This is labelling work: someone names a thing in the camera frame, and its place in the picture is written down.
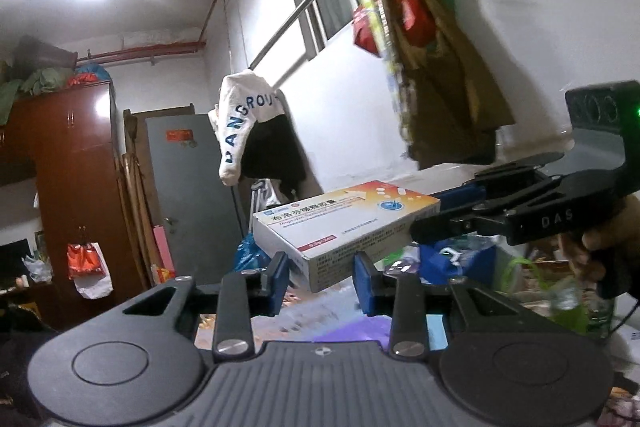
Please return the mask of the person's right hand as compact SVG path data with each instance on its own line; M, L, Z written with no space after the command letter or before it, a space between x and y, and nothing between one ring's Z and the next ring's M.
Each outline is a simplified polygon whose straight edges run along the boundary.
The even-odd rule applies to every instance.
M579 242L559 234L563 256L578 280L593 283L605 299L628 294L639 299L639 199L624 199L607 225L582 234Z

